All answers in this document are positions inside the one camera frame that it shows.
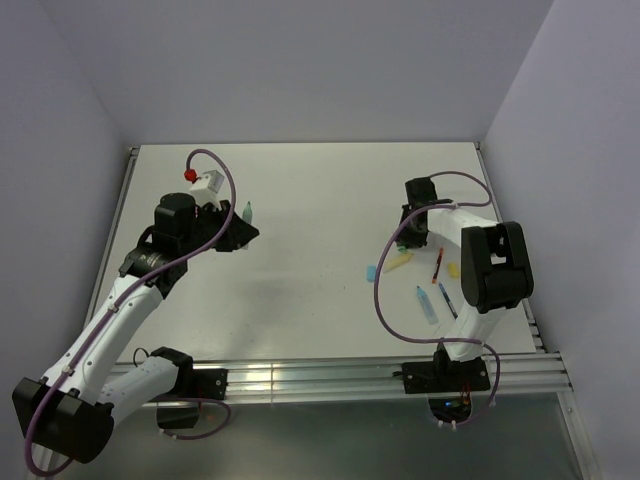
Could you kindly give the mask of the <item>green highlighter pen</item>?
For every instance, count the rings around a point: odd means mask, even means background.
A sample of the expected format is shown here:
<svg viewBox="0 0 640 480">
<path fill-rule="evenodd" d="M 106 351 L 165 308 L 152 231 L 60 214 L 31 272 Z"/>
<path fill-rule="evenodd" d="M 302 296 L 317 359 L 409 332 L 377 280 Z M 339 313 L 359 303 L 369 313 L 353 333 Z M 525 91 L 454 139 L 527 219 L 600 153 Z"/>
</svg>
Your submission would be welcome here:
<svg viewBox="0 0 640 480">
<path fill-rule="evenodd" d="M 245 207 L 243 209 L 242 219 L 248 224 L 252 223 L 253 209 L 252 209 L 252 204 L 251 204 L 250 201 L 247 202 L 247 204 L 245 205 Z"/>
</svg>

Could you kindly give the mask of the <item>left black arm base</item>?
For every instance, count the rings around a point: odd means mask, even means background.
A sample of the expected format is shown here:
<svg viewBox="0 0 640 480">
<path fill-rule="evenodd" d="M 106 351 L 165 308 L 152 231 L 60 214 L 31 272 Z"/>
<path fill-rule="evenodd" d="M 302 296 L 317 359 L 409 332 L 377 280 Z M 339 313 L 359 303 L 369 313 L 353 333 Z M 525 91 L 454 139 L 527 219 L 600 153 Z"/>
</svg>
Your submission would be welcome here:
<svg viewBox="0 0 640 480">
<path fill-rule="evenodd" d="M 201 418 L 205 403 L 225 399 L 227 376 L 226 369 L 194 370 L 183 387 L 158 397 L 161 403 L 183 403 L 183 406 L 177 407 L 158 406 L 158 427 L 170 431 L 194 428 Z"/>
</svg>

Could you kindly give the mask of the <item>yellow highlighter pen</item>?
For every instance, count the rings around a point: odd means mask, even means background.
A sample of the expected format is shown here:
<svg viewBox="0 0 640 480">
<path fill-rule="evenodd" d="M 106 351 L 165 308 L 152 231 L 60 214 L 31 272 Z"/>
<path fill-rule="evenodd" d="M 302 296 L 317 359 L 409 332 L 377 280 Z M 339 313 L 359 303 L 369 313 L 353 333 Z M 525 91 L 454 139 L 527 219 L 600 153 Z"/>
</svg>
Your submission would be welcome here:
<svg viewBox="0 0 640 480">
<path fill-rule="evenodd" d="M 411 261 L 411 259 L 413 258 L 414 254 L 411 252 L 405 252 L 402 254 L 398 254 L 395 257 L 388 259 L 385 261 L 382 272 L 383 273 L 389 273 L 403 265 L 406 265 L 408 262 Z"/>
</svg>

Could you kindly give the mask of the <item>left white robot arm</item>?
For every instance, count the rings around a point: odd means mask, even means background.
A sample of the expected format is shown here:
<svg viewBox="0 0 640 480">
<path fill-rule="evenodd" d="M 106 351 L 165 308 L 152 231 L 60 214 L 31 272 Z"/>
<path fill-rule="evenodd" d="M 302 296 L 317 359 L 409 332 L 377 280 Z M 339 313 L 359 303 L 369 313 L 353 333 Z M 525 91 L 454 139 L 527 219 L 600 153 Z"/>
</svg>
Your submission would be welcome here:
<svg viewBox="0 0 640 480">
<path fill-rule="evenodd" d="M 118 380 L 107 379 L 133 334 L 187 273 L 189 259 L 209 249 L 233 252 L 259 234 L 235 212 L 233 199 L 200 206 L 186 193 L 163 196 L 154 222 L 119 267 L 107 299 L 67 352 L 38 380 L 22 379 L 12 401 L 28 468 L 39 445 L 68 461 L 89 463 L 116 425 L 157 397 L 183 399 L 194 389 L 194 360 L 159 347 Z"/>
</svg>

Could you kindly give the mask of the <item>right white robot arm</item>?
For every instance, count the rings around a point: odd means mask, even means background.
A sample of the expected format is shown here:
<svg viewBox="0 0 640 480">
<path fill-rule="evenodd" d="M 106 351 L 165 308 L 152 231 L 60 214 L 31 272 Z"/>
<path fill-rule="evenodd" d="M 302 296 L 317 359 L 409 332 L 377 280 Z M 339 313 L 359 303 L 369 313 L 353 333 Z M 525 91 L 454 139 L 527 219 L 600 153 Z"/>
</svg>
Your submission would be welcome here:
<svg viewBox="0 0 640 480">
<path fill-rule="evenodd" d="M 408 249 L 427 245 L 428 237 L 448 241 L 460 250 L 461 310 L 443 339 L 446 357 L 433 365 L 435 383 L 452 390 L 468 374 L 464 362 L 478 358 L 491 333 L 506 315 L 530 297 L 534 279 L 521 225 L 479 216 L 474 208 L 492 203 L 456 201 L 438 196 L 432 177 L 405 182 L 402 231 L 396 243 Z"/>
</svg>

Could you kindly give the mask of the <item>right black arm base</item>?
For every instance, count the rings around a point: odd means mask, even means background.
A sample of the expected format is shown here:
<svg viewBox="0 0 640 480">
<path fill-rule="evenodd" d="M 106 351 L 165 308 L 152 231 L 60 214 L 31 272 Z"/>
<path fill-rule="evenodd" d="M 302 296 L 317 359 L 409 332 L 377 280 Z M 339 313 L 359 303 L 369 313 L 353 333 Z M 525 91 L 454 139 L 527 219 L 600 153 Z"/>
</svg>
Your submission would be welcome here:
<svg viewBox="0 0 640 480">
<path fill-rule="evenodd" d="M 481 359 L 468 362 L 405 362 L 393 373 L 400 378 L 406 394 L 485 392 L 491 389 L 486 364 Z"/>
</svg>

